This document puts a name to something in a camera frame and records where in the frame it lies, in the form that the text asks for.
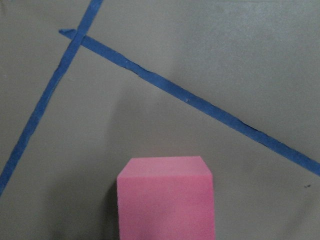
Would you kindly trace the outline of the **red foam block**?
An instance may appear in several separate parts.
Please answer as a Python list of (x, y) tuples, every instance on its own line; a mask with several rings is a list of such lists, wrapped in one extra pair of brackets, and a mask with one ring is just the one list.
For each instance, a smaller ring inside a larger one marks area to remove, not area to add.
[(122, 240), (213, 240), (213, 175), (200, 156), (132, 158), (116, 179)]

